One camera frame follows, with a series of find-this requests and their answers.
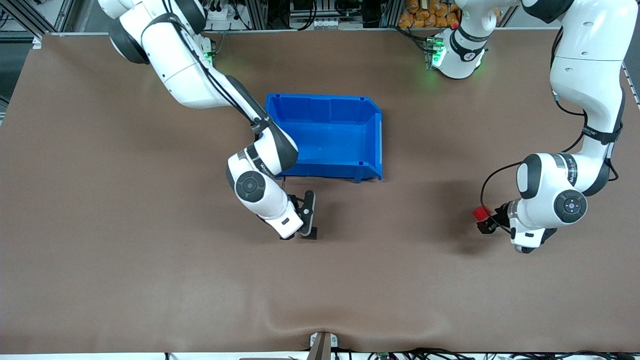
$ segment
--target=blue plastic bin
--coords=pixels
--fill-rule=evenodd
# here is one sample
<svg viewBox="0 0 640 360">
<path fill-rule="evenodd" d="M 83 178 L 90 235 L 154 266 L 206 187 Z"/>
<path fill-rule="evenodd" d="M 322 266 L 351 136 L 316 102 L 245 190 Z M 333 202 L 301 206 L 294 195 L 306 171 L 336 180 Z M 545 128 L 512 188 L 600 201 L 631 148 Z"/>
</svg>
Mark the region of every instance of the blue plastic bin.
<svg viewBox="0 0 640 360">
<path fill-rule="evenodd" d="M 382 111 L 370 98 L 269 94 L 266 110 L 300 151 L 282 175 L 382 180 Z"/>
</svg>

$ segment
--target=table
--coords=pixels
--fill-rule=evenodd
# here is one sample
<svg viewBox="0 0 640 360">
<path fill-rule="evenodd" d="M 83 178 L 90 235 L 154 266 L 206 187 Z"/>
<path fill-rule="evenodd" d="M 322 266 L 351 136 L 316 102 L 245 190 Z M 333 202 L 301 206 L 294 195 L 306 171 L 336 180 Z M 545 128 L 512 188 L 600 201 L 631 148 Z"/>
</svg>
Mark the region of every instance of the table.
<svg viewBox="0 0 640 360">
<path fill-rule="evenodd" d="M 579 134 L 550 94 L 554 35 L 497 31 L 461 81 L 391 31 L 228 36 L 217 67 L 260 101 L 365 95 L 383 110 L 384 180 L 287 179 L 317 193 L 317 241 L 278 240 L 228 187 L 226 159 L 253 137 L 233 109 L 182 107 L 106 37 L 45 37 L 0 127 L 0 352 L 301 350 L 316 331 L 362 351 L 637 351 L 626 82 L 621 179 L 583 221 L 525 256 L 471 215 L 491 171 Z M 486 202 L 516 197 L 510 171 Z"/>
</svg>

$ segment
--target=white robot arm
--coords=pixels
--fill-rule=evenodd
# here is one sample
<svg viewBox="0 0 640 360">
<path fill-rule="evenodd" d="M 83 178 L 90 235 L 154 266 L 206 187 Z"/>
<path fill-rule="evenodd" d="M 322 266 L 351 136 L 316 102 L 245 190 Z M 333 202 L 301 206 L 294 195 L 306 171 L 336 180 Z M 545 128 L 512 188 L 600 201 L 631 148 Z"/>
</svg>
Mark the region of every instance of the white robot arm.
<svg viewBox="0 0 640 360">
<path fill-rule="evenodd" d="M 484 15 L 464 17 L 459 29 L 467 33 L 462 35 L 467 41 L 465 47 L 474 48 L 469 43 L 484 47 L 487 31 L 495 25 L 495 20 L 491 20 L 493 13 L 487 15 L 487 7 L 505 2 L 462 0 L 460 8 L 464 11 L 465 5 L 471 3 L 473 9 L 481 8 L 480 15 Z M 516 175 L 521 198 L 496 209 L 497 215 L 487 220 L 503 229 L 508 227 L 516 250 L 529 253 L 558 227 L 579 221 L 587 210 L 586 197 L 609 182 L 613 170 L 611 155 L 622 130 L 625 103 L 620 69 L 633 34 L 638 5 L 634 0 L 522 0 L 522 5 L 529 15 L 547 23 L 560 20 L 562 33 L 554 44 L 551 87 L 556 101 L 562 98 L 580 106 L 586 119 L 581 150 L 575 154 L 536 153 L 526 157 Z M 449 38 L 458 41 L 454 33 Z M 448 53 L 440 70 L 452 78 L 464 78 L 477 65 L 472 61 L 465 63 L 464 56 Z"/>
<path fill-rule="evenodd" d="M 227 161 L 227 180 L 238 199 L 281 238 L 312 232 L 315 194 L 287 194 L 273 177 L 295 165 L 298 148 L 238 80 L 218 72 L 194 37 L 205 26 L 196 0 L 99 0 L 116 19 L 109 30 L 117 51 L 134 63 L 151 64 L 167 90 L 194 109 L 233 106 L 249 121 L 255 142 Z"/>
</svg>

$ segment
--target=black cable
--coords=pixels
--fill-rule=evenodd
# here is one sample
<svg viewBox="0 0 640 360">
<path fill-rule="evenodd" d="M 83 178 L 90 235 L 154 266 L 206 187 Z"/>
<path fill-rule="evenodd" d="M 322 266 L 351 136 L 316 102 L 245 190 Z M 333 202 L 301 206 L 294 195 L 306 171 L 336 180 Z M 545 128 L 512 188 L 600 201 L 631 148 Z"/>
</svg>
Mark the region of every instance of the black cable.
<svg viewBox="0 0 640 360">
<path fill-rule="evenodd" d="M 587 124 L 588 121 L 588 116 L 587 113 L 584 112 L 583 114 L 581 114 L 582 116 L 584 116 L 584 125 Z M 568 152 L 571 151 L 576 145 L 578 145 L 578 143 L 580 143 L 580 140 L 582 140 L 582 138 L 584 137 L 584 133 L 581 131 L 580 135 L 578 136 L 578 138 L 573 142 L 573 144 L 571 144 L 569 147 L 567 147 L 565 150 L 562 150 L 561 152 Z M 484 205 L 484 188 L 486 187 L 487 183 L 489 182 L 489 180 L 495 175 L 498 174 L 499 172 L 503 171 L 503 170 L 507 170 L 508 168 L 512 168 L 514 166 L 520 165 L 522 164 L 522 161 L 518 161 L 517 163 L 513 163 L 513 164 L 509 164 L 506 166 L 503 166 L 501 168 L 499 168 L 498 170 L 492 172 L 483 182 L 482 184 L 482 188 L 480 189 L 480 205 L 482 206 L 483 209 L 488 209 L 485 205 Z M 504 230 L 505 232 L 507 232 L 508 234 L 511 234 L 511 231 L 508 230 L 506 227 L 504 227 L 502 224 L 498 223 L 498 221 L 496 221 L 496 219 L 493 218 L 493 216 L 491 215 L 491 209 L 489 209 L 488 211 L 485 210 L 484 211 L 491 220 L 493 220 L 493 222 L 495 222 L 496 224 L 498 224 L 500 226 L 500 228 L 502 230 Z"/>
<path fill-rule="evenodd" d="M 411 32 L 411 28 L 407 28 L 407 31 L 402 30 L 401 28 L 398 28 L 395 25 L 386 25 L 385 28 L 397 30 L 400 34 L 402 34 L 402 35 L 404 35 L 404 36 L 406 36 L 408 38 L 411 38 L 413 40 L 413 43 L 418 47 L 418 49 L 424 51 L 425 53 L 430 53 L 431 52 L 430 50 L 427 50 L 422 45 L 420 45 L 420 43 L 418 43 L 418 41 L 425 42 L 427 40 L 427 38 L 426 37 L 418 37 L 418 36 L 414 35 Z"/>
<path fill-rule="evenodd" d="M 9 20 L 13 20 L 13 18 L 11 18 L 10 14 L 4 9 L 0 9 L 0 11 L 0 28 L 2 28 Z"/>
<path fill-rule="evenodd" d="M 168 7 L 171 8 L 171 0 L 168 0 L 168 1 L 169 1 L 169 6 Z M 167 4 L 166 4 L 165 0 L 163 0 L 163 5 L 164 5 L 165 8 L 167 8 Z M 236 100 L 233 99 L 233 97 L 224 89 L 224 87 L 218 82 L 218 80 L 216 78 L 214 78 L 213 75 L 211 75 L 211 73 L 207 70 L 207 67 L 202 63 L 202 61 L 200 61 L 200 58 L 198 57 L 198 54 L 196 54 L 195 50 L 190 48 L 189 44 L 187 43 L 187 41 L 182 36 L 181 30 L 184 29 L 184 26 L 182 24 L 178 25 L 178 24 L 176 24 L 176 23 L 174 23 L 172 21 L 166 21 L 166 22 L 170 22 L 176 27 L 176 31 L 178 33 L 178 37 L 182 41 L 182 44 L 191 53 L 191 55 L 194 57 L 194 59 L 196 60 L 196 62 L 199 64 L 200 68 L 204 72 L 205 76 L 209 80 L 210 84 L 218 91 L 218 93 L 222 96 L 222 98 L 224 100 L 226 100 L 229 104 L 231 104 L 231 106 L 233 106 L 240 114 L 242 114 L 244 117 L 246 117 L 247 120 L 249 120 L 249 122 L 253 123 L 253 119 L 251 119 L 247 115 L 247 113 L 245 113 L 244 110 L 242 110 L 242 108 L 240 107 L 240 105 L 238 105 Z M 142 39 L 142 35 L 144 35 L 144 32 L 146 30 L 147 30 L 147 28 L 145 28 L 142 31 L 142 34 L 140 35 L 141 39 Z"/>
<path fill-rule="evenodd" d="M 236 13 L 237 18 L 240 20 L 240 22 L 242 22 L 242 25 L 244 25 L 244 27 L 247 30 L 251 30 L 252 28 L 250 28 L 249 25 L 245 24 L 244 20 L 240 16 L 240 13 L 238 12 L 238 4 L 236 3 L 236 0 L 229 0 L 229 5 L 231 5 L 231 8 L 233 8 L 234 12 Z"/>
<path fill-rule="evenodd" d="M 346 0 L 335 0 L 333 3 L 333 9 L 341 16 L 354 17 L 362 14 L 362 3 L 360 3 L 360 6 L 357 10 L 350 12 L 349 10 L 347 10 L 348 8 L 346 5 Z"/>
<path fill-rule="evenodd" d="M 416 40 L 416 37 L 411 33 L 411 28 L 407 28 L 407 30 L 409 31 L 409 35 L 411 35 L 411 39 L 413 39 L 413 43 L 418 47 L 418 49 L 424 51 L 425 53 L 428 53 L 429 51 L 422 45 L 420 45 L 420 43 L 418 43 L 418 40 Z"/>
<path fill-rule="evenodd" d="M 406 37 L 409 37 L 409 38 L 416 39 L 416 40 L 420 40 L 420 41 L 426 41 L 426 40 L 427 40 L 427 38 L 423 38 L 423 37 L 415 36 L 415 35 L 413 35 L 413 34 L 411 34 L 411 33 L 406 32 L 405 30 L 402 30 L 401 28 L 399 28 L 399 27 L 397 27 L 397 26 L 395 26 L 395 25 L 386 25 L 386 26 L 384 26 L 384 28 L 395 29 L 395 30 L 397 30 L 400 34 L 402 34 L 402 35 L 404 35 L 404 36 L 406 36 Z"/>
<path fill-rule="evenodd" d="M 574 356 L 574 355 L 590 355 L 590 356 L 598 356 L 598 357 L 602 357 L 606 360 L 615 360 L 618 357 L 614 356 L 611 353 L 605 353 L 605 352 L 596 352 L 596 351 L 590 351 L 590 350 L 581 350 L 581 351 L 576 351 L 576 352 L 565 352 L 565 353 L 549 353 L 549 352 L 543 352 L 543 353 L 528 353 L 528 352 L 521 352 L 521 353 L 515 353 L 515 354 L 511 354 L 510 358 L 515 359 L 518 356 L 524 357 L 526 359 L 530 359 L 530 360 L 562 360 L 562 359 L 566 359 L 567 357 L 570 356 Z"/>
<path fill-rule="evenodd" d="M 569 110 L 565 109 L 562 105 L 560 105 L 559 101 L 556 101 L 556 105 L 558 106 L 558 108 L 560 108 L 560 110 L 564 111 L 565 113 L 567 113 L 569 115 L 582 116 L 584 114 L 584 110 L 583 110 L 582 113 L 575 113 L 573 111 L 569 111 Z"/>
<path fill-rule="evenodd" d="M 288 2 L 289 0 L 280 0 L 280 4 L 278 5 L 278 16 L 280 18 L 280 21 L 282 21 L 282 25 L 284 25 L 285 28 L 294 29 L 291 27 L 291 24 L 289 24 L 289 21 L 286 21 L 284 18 L 284 15 L 286 15 L 287 12 L 291 14 L 290 9 L 284 8 L 284 6 L 287 5 Z M 311 26 L 316 20 L 317 11 L 318 11 L 318 5 L 316 3 L 316 0 L 309 0 L 309 18 L 307 19 L 307 22 L 305 23 L 304 26 L 296 30 L 302 31 L 302 30 L 308 29 L 309 26 Z"/>
<path fill-rule="evenodd" d="M 551 45 L 551 64 L 549 65 L 550 69 L 554 65 L 554 60 L 556 58 L 556 50 L 557 50 L 558 44 L 560 44 L 560 40 L 562 40 L 562 34 L 563 34 L 563 29 L 562 27 L 560 27 L 560 29 L 556 33 L 556 38 L 554 39 L 553 45 Z"/>
<path fill-rule="evenodd" d="M 437 357 L 440 357 L 440 358 L 446 359 L 446 360 L 451 360 L 451 358 L 447 357 L 445 355 L 453 356 L 457 360 L 475 360 L 473 357 L 469 357 L 469 356 L 466 356 L 466 355 L 463 355 L 463 354 L 452 352 L 450 350 L 446 350 L 446 349 L 443 349 L 443 348 L 416 348 L 415 350 L 412 350 L 410 352 L 403 352 L 403 354 L 407 358 L 409 358 L 407 356 L 407 354 L 414 355 L 415 357 L 413 358 L 413 360 L 415 360 L 415 359 L 429 360 L 428 359 L 429 355 L 437 356 Z"/>
</svg>

